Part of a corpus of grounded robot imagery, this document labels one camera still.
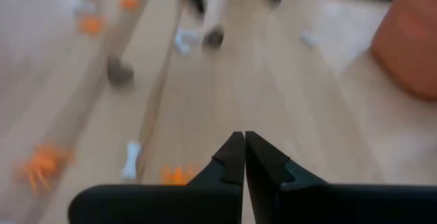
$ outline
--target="orange ottoman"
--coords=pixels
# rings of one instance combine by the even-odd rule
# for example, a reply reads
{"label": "orange ottoman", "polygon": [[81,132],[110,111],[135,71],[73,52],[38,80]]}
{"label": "orange ottoman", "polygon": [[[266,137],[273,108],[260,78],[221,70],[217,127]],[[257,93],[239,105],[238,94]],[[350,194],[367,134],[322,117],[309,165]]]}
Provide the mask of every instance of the orange ottoman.
{"label": "orange ottoman", "polygon": [[437,100],[437,0],[393,0],[371,50],[401,87]]}

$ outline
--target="wooden floor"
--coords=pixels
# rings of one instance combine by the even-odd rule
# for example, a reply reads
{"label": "wooden floor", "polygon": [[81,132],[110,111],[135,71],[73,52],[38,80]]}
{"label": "wooden floor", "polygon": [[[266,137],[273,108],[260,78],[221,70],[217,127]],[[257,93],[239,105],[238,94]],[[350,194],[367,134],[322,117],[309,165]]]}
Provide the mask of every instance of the wooden floor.
{"label": "wooden floor", "polygon": [[[329,182],[437,184],[437,106],[400,91],[368,52],[388,1],[207,0],[203,21],[183,0],[136,12],[90,1],[106,18],[98,37],[76,31],[76,0],[0,0],[0,222],[67,223],[79,191],[159,184],[165,165],[202,168],[235,130]],[[174,48],[178,27],[217,23],[219,51]],[[134,87],[107,83],[110,54],[132,64]],[[48,138],[76,163],[34,195],[13,170]],[[130,140],[143,151],[139,177],[125,182]],[[247,192],[242,221],[254,223]]]}

